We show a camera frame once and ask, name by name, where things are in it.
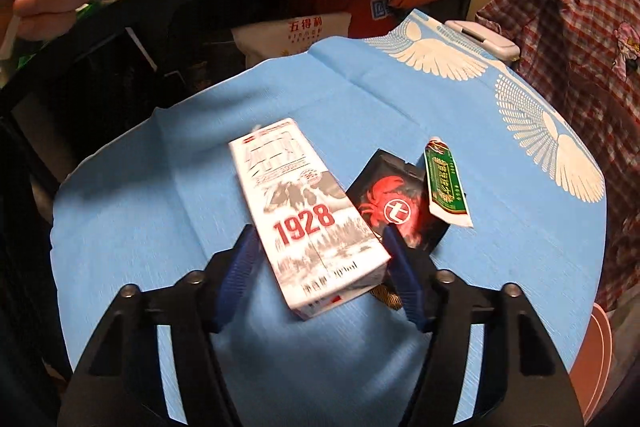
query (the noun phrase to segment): red package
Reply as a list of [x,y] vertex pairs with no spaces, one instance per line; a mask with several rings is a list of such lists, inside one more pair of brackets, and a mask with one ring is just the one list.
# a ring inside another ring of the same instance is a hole
[[[449,229],[449,223],[429,212],[426,175],[378,149],[348,188],[347,196],[378,237],[382,237],[389,223],[394,223],[409,247],[429,255]],[[402,307],[388,274],[371,294],[391,309]]]
[[398,25],[386,0],[289,0],[289,6],[296,17],[313,13],[350,13],[349,36],[352,39],[386,35]]

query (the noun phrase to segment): white wing pattern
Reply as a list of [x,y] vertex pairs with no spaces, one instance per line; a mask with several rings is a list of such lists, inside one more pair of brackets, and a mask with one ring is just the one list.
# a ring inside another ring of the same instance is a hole
[[[495,98],[514,139],[556,185],[585,202],[594,203],[604,197],[600,169],[555,110],[543,107],[529,90],[503,75],[495,84]],[[564,132],[558,132],[556,121]]]
[[411,17],[385,37],[364,39],[367,44],[414,68],[451,80],[481,76],[487,65],[439,39],[422,38],[420,25]]

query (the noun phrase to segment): cartoon embroidery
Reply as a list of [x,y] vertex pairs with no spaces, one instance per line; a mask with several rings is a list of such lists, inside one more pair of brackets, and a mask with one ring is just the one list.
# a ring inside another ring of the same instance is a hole
[[627,61],[638,60],[640,55],[640,36],[631,24],[623,22],[620,27],[613,32],[613,36],[618,41],[618,54],[613,61],[613,72],[622,80],[626,80]]

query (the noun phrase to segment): black snack package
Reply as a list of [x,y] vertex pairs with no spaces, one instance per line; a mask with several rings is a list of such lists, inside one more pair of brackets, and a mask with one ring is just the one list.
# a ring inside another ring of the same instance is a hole
[[[407,245],[429,255],[447,232],[449,223],[429,212],[427,173],[378,149],[347,190],[347,196],[378,237],[388,223],[395,223]],[[392,309],[402,302],[391,279],[371,294]]]

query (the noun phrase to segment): green toothpaste tube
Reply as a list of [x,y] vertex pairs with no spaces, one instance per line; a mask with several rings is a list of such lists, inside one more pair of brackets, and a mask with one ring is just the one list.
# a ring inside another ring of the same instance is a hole
[[465,192],[453,155],[440,138],[433,137],[424,148],[429,187],[429,211],[451,225],[473,227]]

